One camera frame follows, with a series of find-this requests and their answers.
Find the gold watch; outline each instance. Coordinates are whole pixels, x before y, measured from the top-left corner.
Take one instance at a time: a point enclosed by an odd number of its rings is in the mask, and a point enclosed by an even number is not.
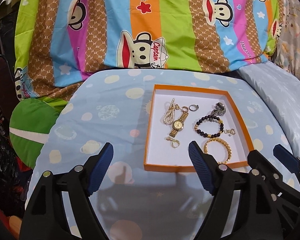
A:
[[[183,111],[183,113],[182,113],[182,115],[180,116],[180,118],[178,119],[178,120],[175,120],[173,123],[172,123],[172,131],[170,132],[170,136],[171,137],[175,137],[176,135],[177,135],[177,133],[179,132],[179,131],[181,131],[182,129],[183,129],[183,126],[184,126],[184,122],[185,122],[185,119],[187,118],[187,116],[188,116],[188,107],[186,107],[186,106],[183,106],[182,107],[182,109],[186,109],[186,111],[185,110],[182,110]]]

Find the jewelry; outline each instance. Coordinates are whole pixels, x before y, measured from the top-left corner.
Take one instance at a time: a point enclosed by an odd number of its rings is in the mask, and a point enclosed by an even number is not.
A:
[[[169,109],[163,117],[162,122],[166,125],[171,125],[174,121],[174,111],[178,105],[174,103],[174,98],[172,99]]]
[[[216,120],[220,124],[219,132],[215,133],[215,134],[207,134],[207,133],[204,133],[203,131],[201,131],[200,129],[198,129],[198,126],[205,120],[208,120],[209,122]],[[219,137],[220,134],[223,133],[223,121],[219,117],[206,115],[205,117],[202,117],[201,119],[199,119],[198,122],[196,122],[196,124],[194,126],[194,130],[197,132],[197,134],[200,134],[203,137],[208,137],[208,138]]]
[[[218,164],[226,164],[230,159],[231,159],[231,155],[232,155],[232,151],[231,151],[231,148],[230,146],[228,145],[228,143],[225,141],[225,140],[222,140],[221,138],[211,138],[209,139],[203,146],[203,152],[205,154],[208,154],[208,149],[207,149],[207,145],[209,142],[212,142],[212,141],[216,141],[216,142],[219,142],[221,143],[228,151],[228,158],[226,161],[223,161],[223,162],[218,162]]]
[[[169,133],[169,135],[171,137],[175,137],[177,135],[177,133],[179,131],[181,131],[183,129],[183,126],[184,126],[184,122],[188,116],[188,111],[189,111],[189,108],[186,107],[186,106],[183,106],[182,109],[180,109],[183,113],[182,115],[180,116],[180,118],[178,120],[175,120],[173,123],[172,123],[172,131]]]
[[[195,112],[199,109],[199,106],[198,105],[191,105],[189,106],[189,110],[192,111],[192,112]]]
[[[178,140],[173,139],[173,138],[171,138],[170,136],[166,137],[166,140],[167,140],[167,141],[171,141],[171,146],[172,146],[173,148],[178,148],[179,145],[180,145],[180,142],[179,142]]]
[[[218,103],[216,103],[215,109],[212,110],[210,115],[211,116],[217,116],[217,115],[223,116],[225,113],[226,113],[225,105],[223,103],[218,102]]]
[[[235,135],[235,130],[232,128],[232,129],[230,129],[230,130],[225,130],[225,133],[226,134],[228,134],[229,136],[231,136],[231,135]]]

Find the pink stripe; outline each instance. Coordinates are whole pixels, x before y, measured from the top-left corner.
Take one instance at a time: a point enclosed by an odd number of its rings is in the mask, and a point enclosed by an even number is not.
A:
[[[84,68],[86,65],[85,55],[86,55],[87,30],[88,30],[88,22],[89,22],[88,0],[81,0],[81,3],[83,3],[86,8],[86,17],[82,21],[82,28],[80,30],[75,31],[70,26],[68,26],[67,30],[69,33],[71,46],[74,52],[74,58],[81,71],[82,79],[86,80],[89,76],[91,76],[90,74],[84,72]]]
[[[246,61],[256,63],[256,55],[254,54],[246,33],[247,19],[245,14],[246,0],[233,0],[234,4],[234,32],[238,38],[237,49],[246,58]]]

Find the light blue bedsheet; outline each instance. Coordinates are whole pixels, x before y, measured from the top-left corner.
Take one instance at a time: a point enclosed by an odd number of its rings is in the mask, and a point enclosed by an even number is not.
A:
[[[292,153],[300,157],[300,81],[270,61],[240,68],[239,73],[266,102]]]
[[[197,174],[149,172],[143,168],[154,84],[227,90],[244,118],[255,148],[283,174],[285,182],[299,189],[294,175],[272,155],[276,144],[291,151],[289,143],[273,114],[245,81],[181,70],[134,69],[95,73],[77,90],[37,159],[28,199],[45,170],[55,174],[68,172],[110,142],[114,146],[112,164],[100,189],[90,197],[109,238],[193,239],[212,200]],[[201,143],[201,138],[194,139]],[[238,197],[236,193],[224,235],[231,232]],[[65,209],[71,230],[78,235],[67,198]]]

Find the green pillow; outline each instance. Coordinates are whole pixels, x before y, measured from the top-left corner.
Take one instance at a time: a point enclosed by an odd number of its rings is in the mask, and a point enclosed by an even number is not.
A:
[[[13,110],[10,119],[11,143],[20,160],[28,167],[35,167],[58,116],[56,109],[35,98],[22,100]]]

